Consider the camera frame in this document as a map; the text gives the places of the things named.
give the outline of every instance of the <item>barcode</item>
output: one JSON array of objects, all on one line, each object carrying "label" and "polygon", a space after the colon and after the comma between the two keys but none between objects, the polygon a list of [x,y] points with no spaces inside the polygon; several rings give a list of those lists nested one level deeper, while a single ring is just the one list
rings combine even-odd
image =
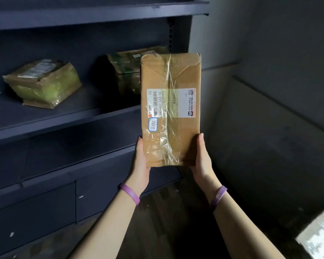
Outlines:
[{"label": "barcode", "polygon": [[157,116],[157,92],[152,92],[153,100],[154,100],[154,116]]}]

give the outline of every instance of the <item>hand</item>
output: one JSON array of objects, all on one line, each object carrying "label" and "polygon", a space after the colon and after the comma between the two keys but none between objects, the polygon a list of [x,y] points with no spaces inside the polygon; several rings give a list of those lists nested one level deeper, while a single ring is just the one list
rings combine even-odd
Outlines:
[{"label": "hand", "polygon": [[149,174],[150,167],[147,167],[147,160],[143,152],[143,140],[139,136],[132,160],[132,172],[125,184],[140,196],[149,183]]},{"label": "hand", "polygon": [[211,159],[205,148],[204,134],[197,137],[197,157],[195,167],[191,167],[191,170],[195,182],[203,190],[209,203],[211,203],[222,184],[212,169]]}]

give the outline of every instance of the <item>person's right hand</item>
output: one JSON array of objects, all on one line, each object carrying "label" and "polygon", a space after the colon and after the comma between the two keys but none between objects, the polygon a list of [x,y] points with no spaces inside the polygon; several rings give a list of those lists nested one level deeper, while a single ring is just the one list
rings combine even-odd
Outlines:
[{"label": "person's right hand", "polygon": [[209,203],[211,203],[222,184],[212,169],[211,159],[205,148],[204,134],[197,137],[197,157],[195,167],[191,167],[191,170],[195,182],[203,190]]}]

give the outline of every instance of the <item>shelving unit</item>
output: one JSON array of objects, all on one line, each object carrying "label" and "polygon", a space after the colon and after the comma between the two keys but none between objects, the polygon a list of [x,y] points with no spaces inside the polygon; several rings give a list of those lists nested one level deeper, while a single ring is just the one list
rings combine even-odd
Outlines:
[{"label": "shelving unit", "polygon": [[[187,52],[192,16],[209,10],[199,0],[0,0],[0,255],[106,208],[141,134],[140,96],[119,94],[106,54],[158,45]],[[2,80],[43,58],[71,62],[83,83],[55,109],[23,106]],[[176,167],[150,174],[144,194],[182,177]],[[48,197],[63,191],[63,205]],[[41,202],[59,218],[47,230],[34,227],[42,219],[31,204]],[[19,228],[33,234],[16,231],[19,242],[2,234],[13,231],[11,213],[33,218]]]}]

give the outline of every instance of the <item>forearm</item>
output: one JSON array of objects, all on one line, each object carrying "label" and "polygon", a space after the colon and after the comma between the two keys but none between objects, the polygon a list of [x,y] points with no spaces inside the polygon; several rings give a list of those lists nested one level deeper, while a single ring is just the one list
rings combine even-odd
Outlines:
[{"label": "forearm", "polygon": [[228,193],[220,200],[214,216],[233,259],[284,258]]},{"label": "forearm", "polygon": [[116,258],[135,207],[132,198],[120,190],[70,258]]}]

